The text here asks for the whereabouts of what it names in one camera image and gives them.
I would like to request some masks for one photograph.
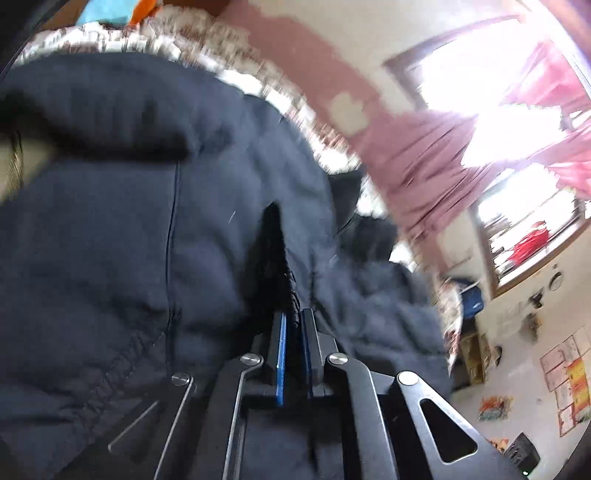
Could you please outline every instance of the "pink wall paint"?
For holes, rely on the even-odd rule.
[[[220,20],[247,30],[248,43],[302,89],[323,122],[334,124],[328,107],[342,92],[363,102],[363,113],[370,123],[384,113],[389,115],[380,93],[363,75],[343,61],[332,45],[301,23],[289,17],[265,17],[248,0],[234,1]]]

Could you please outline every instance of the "red object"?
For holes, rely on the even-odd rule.
[[[532,226],[532,231],[524,236],[513,247],[513,253],[509,257],[515,265],[520,265],[527,260],[535,251],[542,248],[550,239],[550,232],[546,228],[546,222],[536,222]]]

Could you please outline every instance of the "drawing on wall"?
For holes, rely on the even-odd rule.
[[[488,443],[501,453],[505,453],[505,450],[509,448],[509,439],[489,439]]]
[[[574,428],[573,406],[570,405],[563,411],[558,413],[558,426],[560,428],[560,436],[563,437]]]
[[[506,420],[511,411],[513,397],[493,396],[483,398],[478,414],[479,421]]]
[[[585,328],[569,336],[540,358],[548,390],[556,396],[558,429],[566,435],[577,424],[591,420],[588,372],[591,342]]]

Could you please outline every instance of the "window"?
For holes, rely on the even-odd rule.
[[[585,202],[576,199],[572,190],[559,189],[555,175],[541,165],[508,170],[500,178],[476,203],[475,211],[493,286],[504,291],[565,247],[589,213]],[[515,246],[534,231],[540,233],[539,241],[531,239],[520,254]]]
[[[441,35],[385,63],[418,109],[463,112],[497,105],[536,35],[515,17]]]
[[[576,112],[562,118],[560,108],[495,108],[539,40],[539,33],[520,19],[497,18],[428,40],[385,66],[417,109],[484,112],[463,156],[464,165],[519,159],[559,141],[564,130],[576,128],[591,115]],[[552,172],[533,164],[503,171],[472,210],[495,296],[541,268],[580,235],[591,206],[574,191],[559,188]],[[528,235],[526,248],[521,241]]]

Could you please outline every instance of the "pink curtain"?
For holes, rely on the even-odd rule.
[[[474,116],[432,110],[384,115],[349,140],[396,222],[441,271],[447,264],[437,234],[502,171],[496,164],[462,167],[475,123]]]
[[[566,113],[591,108],[574,71],[549,42],[540,43],[533,52],[505,102],[560,105]],[[448,265],[437,246],[437,234],[509,166],[499,159],[484,167],[462,167],[475,122],[476,117],[450,112],[409,112],[397,118],[384,115],[375,122],[379,127],[349,139],[395,220],[441,271]],[[563,185],[591,195],[591,126],[583,125],[564,141],[510,166],[520,168],[533,162],[556,172]]]

